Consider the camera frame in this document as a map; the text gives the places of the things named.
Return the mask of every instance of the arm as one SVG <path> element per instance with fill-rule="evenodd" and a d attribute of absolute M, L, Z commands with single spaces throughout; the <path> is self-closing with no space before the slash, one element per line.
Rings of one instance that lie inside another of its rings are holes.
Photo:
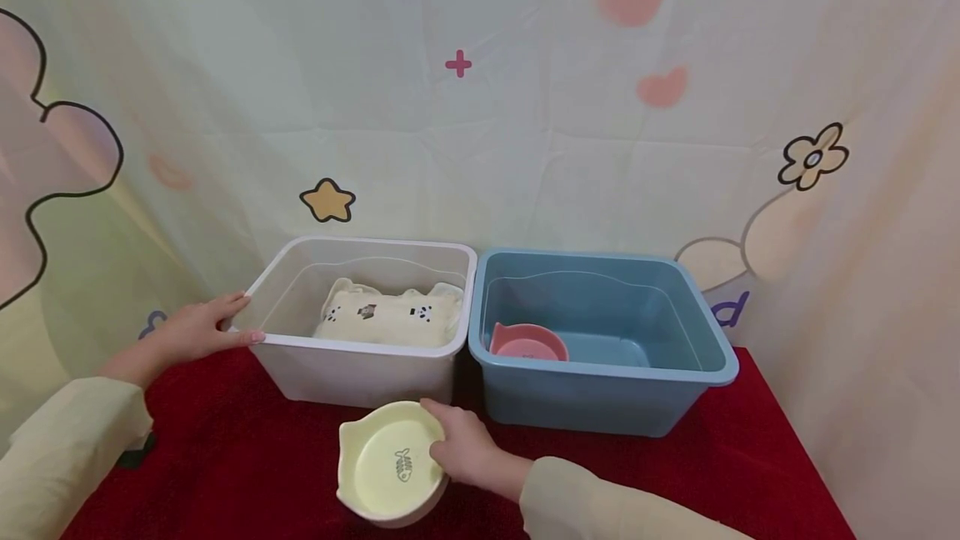
<path fill-rule="evenodd" d="M 236 346 L 261 332 L 226 333 L 250 299 L 241 292 L 177 312 L 156 332 L 110 359 L 99 377 L 70 382 L 12 435 L 0 459 L 0 540 L 59 538 L 153 420 L 143 391 L 166 368 Z"/>
<path fill-rule="evenodd" d="M 532 540 L 745 540 L 747 536 L 675 502 L 604 482 L 583 467 L 531 462 L 499 449 L 478 416 L 424 400 L 446 440 L 430 456 L 456 481 L 519 503 Z"/>

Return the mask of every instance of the purple letter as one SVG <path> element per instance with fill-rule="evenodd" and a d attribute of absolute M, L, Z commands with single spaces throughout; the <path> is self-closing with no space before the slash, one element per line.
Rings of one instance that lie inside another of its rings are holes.
<path fill-rule="evenodd" d="M 713 308 L 710 308 L 710 311 L 713 311 L 713 316 L 717 318 L 717 323 L 720 324 L 721 328 L 732 328 L 737 326 L 737 321 L 740 320 L 740 313 L 743 313 L 743 308 L 747 304 L 747 299 L 750 298 L 750 292 L 745 292 L 740 294 L 740 298 L 737 301 L 726 301 L 718 302 L 716 305 L 713 305 Z M 720 312 L 724 308 L 732 308 L 733 313 L 731 313 L 730 318 L 724 320 L 720 318 Z"/>

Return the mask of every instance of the white plastic bin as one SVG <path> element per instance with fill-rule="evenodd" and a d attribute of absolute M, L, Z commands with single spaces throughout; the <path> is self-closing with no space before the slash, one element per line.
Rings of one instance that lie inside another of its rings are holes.
<path fill-rule="evenodd" d="M 467 339 L 476 263 L 476 253 L 462 244 L 299 237 L 250 287 L 251 304 L 234 326 L 266 332 L 253 354 L 291 400 L 363 408 L 424 396 L 449 403 L 453 359 Z M 323 301 L 339 278 L 384 294 L 409 288 L 425 294 L 437 282 L 462 288 L 456 337 L 438 348 L 311 337 L 323 316 Z"/>

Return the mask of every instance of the plastic bin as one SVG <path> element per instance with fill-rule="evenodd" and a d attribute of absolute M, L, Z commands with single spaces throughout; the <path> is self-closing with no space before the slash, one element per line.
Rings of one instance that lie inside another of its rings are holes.
<path fill-rule="evenodd" d="M 693 279 L 665 258 L 491 250 L 473 295 L 470 352 L 501 423 L 658 438 L 739 371 Z M 554 331 L 570 361 L 492 355 L 498 322 Z"/>
<path fill-rule="evenodd" d="M 250 306 L 235 327 L 261 328 L 252 347 L 283 395 L 295 401 L 377 408 L 429 396 L 449 403 L 453 359 L 467 338 L 476 253 L 461 244 L 300 237 L 253 283 Z M 437 282 L 463 288 L 460 326 L 452 342 L 419 348 L 311 337 L 323 302 L 339 278 L 384 294 L 409 288 L 429 293 Z"/>

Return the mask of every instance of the sleeve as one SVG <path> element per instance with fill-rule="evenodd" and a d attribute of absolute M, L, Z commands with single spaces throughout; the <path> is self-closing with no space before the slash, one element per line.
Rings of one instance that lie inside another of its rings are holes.
<path fill-rule="evenodd" d="M 70 382 L 20 426 L 0 459 L 0 540 L 59 538 L 152 425 L 140 387 L 105 377 Z"/>
<path fill-rule="evenodd" d="M 604 482 L 554 457 L 532 466 L 520 510 L 531 540 L 747 539 L 680 504 Z"/>

